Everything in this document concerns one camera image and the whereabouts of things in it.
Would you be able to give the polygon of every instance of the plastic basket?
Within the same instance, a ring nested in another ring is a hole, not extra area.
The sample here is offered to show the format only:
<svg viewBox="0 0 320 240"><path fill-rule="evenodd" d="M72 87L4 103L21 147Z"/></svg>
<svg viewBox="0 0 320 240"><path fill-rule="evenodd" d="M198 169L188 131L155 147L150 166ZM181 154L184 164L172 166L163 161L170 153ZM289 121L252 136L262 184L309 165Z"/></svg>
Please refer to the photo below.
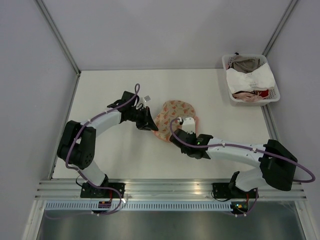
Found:
<svg viewBox="0 0 320 240"><path fill-rule="evenodd" d="M230 55L224 55L222 57L222 64L223 64L223 68L224 68L225 71L227 71L227 66L231 63L231 61L236 56L237 55L235 55L235 54L230 54ZM261 54L241 54L241 56L244 57L244 58L248 58L248 59L249 58L258 58L258 59L260 59L259 67L268 62L267 58L265 56L261 55ZM229 89L227 80L225 80L225 84L226 84L226 87L227 87L228 92L229 92L230 102L234 106L264 106L264 105L266 105L268 103L271 103L271 102L277 102L280 99L280 93L279 93L279 89L278 89L277 83L275 84L273 90L269 90L269 96L267 98L259 100L259 101L255 101L255 102L245 102L245 101L242 101L242 100L239 100L239 99L235 99L232 96L232 93L231 93L231 91Z"/></svg>

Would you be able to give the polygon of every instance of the white towel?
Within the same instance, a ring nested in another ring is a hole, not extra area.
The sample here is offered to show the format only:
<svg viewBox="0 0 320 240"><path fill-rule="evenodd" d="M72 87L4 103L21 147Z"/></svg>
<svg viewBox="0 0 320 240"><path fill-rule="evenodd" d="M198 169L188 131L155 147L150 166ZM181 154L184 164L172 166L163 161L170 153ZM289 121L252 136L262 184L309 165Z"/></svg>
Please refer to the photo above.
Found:
<svg viewBox="0 0 320 240"><path fill-rule="evenodd" d="M226 71L226 81L232 94L240 91L253 92L274 89L275 77L268 63L250 73L243 73L229 68Z"/></svg>

